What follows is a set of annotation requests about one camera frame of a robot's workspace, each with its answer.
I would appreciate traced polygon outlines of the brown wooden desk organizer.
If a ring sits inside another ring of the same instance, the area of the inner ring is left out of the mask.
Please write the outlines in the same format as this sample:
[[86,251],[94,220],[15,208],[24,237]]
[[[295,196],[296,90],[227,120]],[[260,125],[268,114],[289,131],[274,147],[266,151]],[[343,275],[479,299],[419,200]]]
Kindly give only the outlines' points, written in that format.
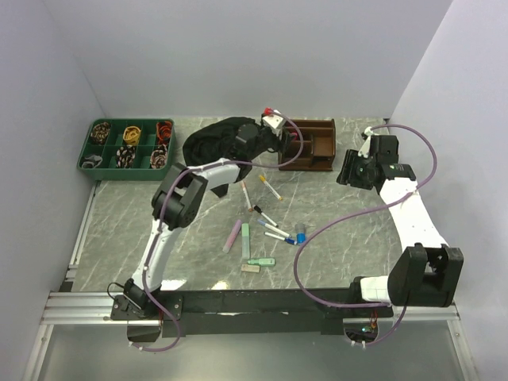
[[332,171],[336,155],[336,126],[333,119],[294,119],[302,133],[303,149],[296,161],[280,171]]

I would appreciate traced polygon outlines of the green pastel highlighter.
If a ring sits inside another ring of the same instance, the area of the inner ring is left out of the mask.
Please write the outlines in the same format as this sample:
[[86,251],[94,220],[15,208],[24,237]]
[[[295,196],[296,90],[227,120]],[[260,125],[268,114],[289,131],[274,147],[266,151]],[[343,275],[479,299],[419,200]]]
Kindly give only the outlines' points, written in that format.
[[243,260],[250,258],[250,228],[248,223],[241,225],[241,256]]

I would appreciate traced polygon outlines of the purple pastel highlighter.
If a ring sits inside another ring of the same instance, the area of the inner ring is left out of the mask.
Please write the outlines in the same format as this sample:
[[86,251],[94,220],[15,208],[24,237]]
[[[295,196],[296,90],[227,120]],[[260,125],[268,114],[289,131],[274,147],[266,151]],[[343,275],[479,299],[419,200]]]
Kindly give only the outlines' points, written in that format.
[[231,230],[231,232],[230,232],[230,234],[229,234],[229,236],[228,236],[228,238],[227,238],[227,240],[225,242],[225,245],[223,247],[223,252],[224,253],[228,253],[231,250],[231,248],[232,248],[232,246],[233,246],[233,244],[234,244],[234,242],[235,242],[235,240],[237,238],[237,235],[238,235],[238,233],[241,230],[241,226],[242,226],[242,221],[240,219],[238,219],[235,222],[235,224],[234,224],[234,226],[233,226],[233,228],[232,228],[232,230]]

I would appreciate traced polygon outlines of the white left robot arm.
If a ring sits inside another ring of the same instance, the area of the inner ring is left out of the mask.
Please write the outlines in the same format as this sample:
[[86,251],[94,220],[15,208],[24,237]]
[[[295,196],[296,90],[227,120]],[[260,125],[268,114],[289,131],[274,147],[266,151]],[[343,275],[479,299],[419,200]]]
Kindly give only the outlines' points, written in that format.
[[153,220],[147,246],[123,295],[139,318],[153,317],[168,256],[178,235],[195,219],[203,197],[226,195],[229,185],[244,180],[252,161],[264,152],[284,153],[299,131],[273,129],[249,117],[228,117],[192,133],[183,144],[184,164],[167,172],[152,198]]

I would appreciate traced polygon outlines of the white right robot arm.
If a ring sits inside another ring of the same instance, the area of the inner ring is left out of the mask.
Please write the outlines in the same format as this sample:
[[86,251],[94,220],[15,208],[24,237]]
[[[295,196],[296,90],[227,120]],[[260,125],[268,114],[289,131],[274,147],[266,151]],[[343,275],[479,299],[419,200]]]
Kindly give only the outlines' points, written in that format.
[[448,307],[456,291],[464,256],[438,233],[418,191],[412,167],[398,161],[398,139],[366,137],[360,150],[346,152],[341,185],[374,189],[388,206],[402,246],[389,275],[362,277],[348,296],[348,307],[365,316],[377,302],[394,306]]

